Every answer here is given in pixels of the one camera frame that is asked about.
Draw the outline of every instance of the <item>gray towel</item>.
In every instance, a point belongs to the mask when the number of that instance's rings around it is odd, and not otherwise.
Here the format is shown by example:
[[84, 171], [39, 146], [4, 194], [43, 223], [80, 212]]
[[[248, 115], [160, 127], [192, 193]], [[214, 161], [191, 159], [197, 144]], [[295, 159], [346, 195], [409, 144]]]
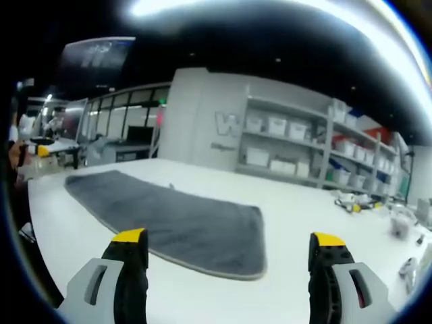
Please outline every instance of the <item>gray towel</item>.
[[149, 251], [230, 279], [260, 278], [266, 267], [259, 208], [202, 198], [118, 171], [69, 176], [66, 190], [118, 233], [148, 230]]

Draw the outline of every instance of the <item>white table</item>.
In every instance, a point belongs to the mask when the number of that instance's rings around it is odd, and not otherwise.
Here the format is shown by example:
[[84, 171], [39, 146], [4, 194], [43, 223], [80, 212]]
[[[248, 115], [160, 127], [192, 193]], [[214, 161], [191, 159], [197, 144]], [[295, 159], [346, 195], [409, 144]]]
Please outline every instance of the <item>white table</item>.
[[370, 211], [349, 215], [330, 193], [247, 175], [160, 159], [89, 167], [29, 182], [34, 233], [54, 282], [65, 296], [68, 281], [99, 258], [114, 234], [64, 189], [70, 174], [120, 170], [176, 190], [260, 207], [265, 222], [267, 273], [256, 281], [211, 277], [150, 255], [149, 323], [308, 323], [308, 244], [313, 231], [345, 240], [356, 262], [366, 263], [388, 286], [396, 309], [406, 301], [398, 269], [420, 257], [413, 233], [407, 242], [389, 235], [388, 217]]

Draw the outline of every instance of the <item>ceiling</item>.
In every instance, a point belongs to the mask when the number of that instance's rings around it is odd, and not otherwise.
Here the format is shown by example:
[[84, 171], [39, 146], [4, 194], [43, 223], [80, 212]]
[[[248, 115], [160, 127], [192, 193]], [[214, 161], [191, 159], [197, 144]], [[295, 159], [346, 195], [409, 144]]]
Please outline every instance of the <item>ceiling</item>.
[[[399, 131], [411, 144], [432, 144], [432, 127], [424, 112], [412, 104], [406, 88], [383, 67], [359, 31], [299, 5], [228, 2], [138, 19], [130, 14], [132, 0], [72, 1], [58, 7], [31, 1], [17, 16], [22, 31], [9, 40], [17, 62], [15, 77], [34, 77], [32, 95], [45, 96], [52, 91], [49, 86], [65, 44], [101, 36], [136, 36], [116, 88], [170, 81], [177, 68], [205, 66], [322, 92]], [[407, 9], [403, 0], [394, 0], [394, 5], [403, 10], [431, 53], [432, 32], [424, 11]], [[106, 90], [55, 91], [56, 97], [75, 99]]]

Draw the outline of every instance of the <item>screen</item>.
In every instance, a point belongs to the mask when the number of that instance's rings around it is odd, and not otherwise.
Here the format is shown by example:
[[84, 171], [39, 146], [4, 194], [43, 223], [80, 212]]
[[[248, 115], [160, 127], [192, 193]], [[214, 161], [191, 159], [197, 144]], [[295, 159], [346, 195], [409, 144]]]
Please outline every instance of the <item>screen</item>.
[[79, 89], [113, 86], [134, 40], [106, 37], [66, 45], [60, 59], [58, 85]]
[[80, 122], [86, 105], [87, 99], [70, 101], [66, 105], [63, 123], [61, 125], [61, 137], [77, 141], [78, 128], [80, 127]]

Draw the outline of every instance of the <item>letter w on wall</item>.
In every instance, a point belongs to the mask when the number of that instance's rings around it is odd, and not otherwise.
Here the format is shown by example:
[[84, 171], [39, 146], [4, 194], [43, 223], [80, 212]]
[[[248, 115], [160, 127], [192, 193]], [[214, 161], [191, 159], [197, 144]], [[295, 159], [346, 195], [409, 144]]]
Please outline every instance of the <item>letter w on wall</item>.
[[234, 113], [215, 113], [218, 135], [239, 137], [241, 130], [240, 116]]

